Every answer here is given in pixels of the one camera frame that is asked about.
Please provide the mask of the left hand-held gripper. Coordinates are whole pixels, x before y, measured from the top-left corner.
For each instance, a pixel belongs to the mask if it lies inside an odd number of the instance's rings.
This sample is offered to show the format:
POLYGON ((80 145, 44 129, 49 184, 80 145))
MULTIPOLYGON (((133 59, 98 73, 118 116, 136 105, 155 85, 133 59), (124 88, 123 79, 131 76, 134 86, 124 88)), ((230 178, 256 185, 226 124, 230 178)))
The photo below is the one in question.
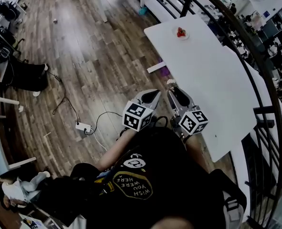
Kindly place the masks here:
POLYGON ((155 109, 161 97, 158 89, 141 91, 127 102, 122 116, 122 124, 132 130, 139 132, 150 124, 155 109))

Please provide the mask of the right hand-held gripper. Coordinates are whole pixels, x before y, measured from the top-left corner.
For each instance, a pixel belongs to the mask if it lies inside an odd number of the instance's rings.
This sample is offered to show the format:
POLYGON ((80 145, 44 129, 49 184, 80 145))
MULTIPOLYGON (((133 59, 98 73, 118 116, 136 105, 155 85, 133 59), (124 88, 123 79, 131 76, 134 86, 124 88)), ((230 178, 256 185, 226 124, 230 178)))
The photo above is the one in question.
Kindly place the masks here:
POLYGON ((199 106, 193 106, 192 99, 180 88, 172 87, 167 91, 167 97, 175 115, 171 118, 171 127, 179 137, 199 134, 209 123, 208 118, 199 106), (192 107, 183 112, 182 107, 192 107))

